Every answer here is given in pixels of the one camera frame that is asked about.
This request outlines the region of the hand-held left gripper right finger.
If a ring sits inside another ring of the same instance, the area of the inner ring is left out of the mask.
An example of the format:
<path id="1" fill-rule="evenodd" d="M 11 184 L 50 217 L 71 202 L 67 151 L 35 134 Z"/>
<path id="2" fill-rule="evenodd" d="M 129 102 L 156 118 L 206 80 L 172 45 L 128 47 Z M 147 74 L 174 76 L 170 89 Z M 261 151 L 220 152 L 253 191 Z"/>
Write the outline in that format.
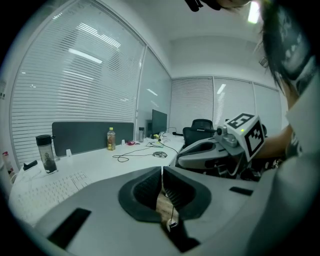
<path id="1" fill-rule="evenodd" d="M 165 166 L 164 189 L 178 212 L 175 234 L 164 256 L 182 252 L 208 256 L 246 256 L 253 228 L 241 216 L 258 183 L 207 176 Z"/>

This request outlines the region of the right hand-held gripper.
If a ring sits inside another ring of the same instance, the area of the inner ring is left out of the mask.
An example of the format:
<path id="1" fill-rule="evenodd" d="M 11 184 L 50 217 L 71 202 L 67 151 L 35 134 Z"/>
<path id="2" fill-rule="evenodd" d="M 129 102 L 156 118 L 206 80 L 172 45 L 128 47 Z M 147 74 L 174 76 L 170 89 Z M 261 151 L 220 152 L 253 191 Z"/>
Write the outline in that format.
<path id="1" fill-rule="evenodd" d="M 241 113 L 217 127 L 214 138 L 186 146 L 177 157 L 181 168 L 224 169 L 234 177 L 251 163 L 265 143 L 265 132 L 258 115 Z"/>

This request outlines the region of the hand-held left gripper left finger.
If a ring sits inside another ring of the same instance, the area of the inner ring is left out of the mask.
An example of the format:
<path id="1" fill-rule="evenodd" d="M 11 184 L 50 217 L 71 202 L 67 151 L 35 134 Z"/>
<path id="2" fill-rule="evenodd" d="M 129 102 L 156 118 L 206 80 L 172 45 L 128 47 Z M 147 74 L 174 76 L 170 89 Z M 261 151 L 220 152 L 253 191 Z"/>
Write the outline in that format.
<path id="1" fill-rule="evenodd" d="M 150 167 L 91 183 L 35 228 L 76 256 L 163 256 L 166 237 L 156 212 L 161 174 L 161 167 Z"/>

